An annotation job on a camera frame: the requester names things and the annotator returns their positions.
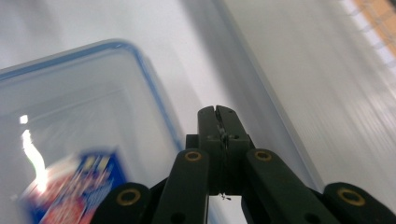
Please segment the plastic container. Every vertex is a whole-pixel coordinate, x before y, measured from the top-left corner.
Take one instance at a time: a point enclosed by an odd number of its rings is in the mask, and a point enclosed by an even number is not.
[[[181,144],[157,87],[123,41],[1,71],[0,223],[27,223],[20,197],[40,167],[84,150],[117,148],[129,181],[152,187],[167,177]]]

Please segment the transparent plastic lid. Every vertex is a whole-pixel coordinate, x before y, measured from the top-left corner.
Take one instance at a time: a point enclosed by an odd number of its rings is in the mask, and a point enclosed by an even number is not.
[[[141,53],[107,41],[0,72],[0,223],[26,223],[23,191],[85,150],[114,150],[129,181],[152,187],[181,150]]]

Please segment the blue snack package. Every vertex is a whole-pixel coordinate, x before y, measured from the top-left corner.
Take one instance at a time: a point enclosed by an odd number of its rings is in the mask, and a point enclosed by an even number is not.
[[[47,170],[46,183],[32,183],[21,197],[33,224],[89,224],[107,194],[126,183],[116,152],[83,153]]]

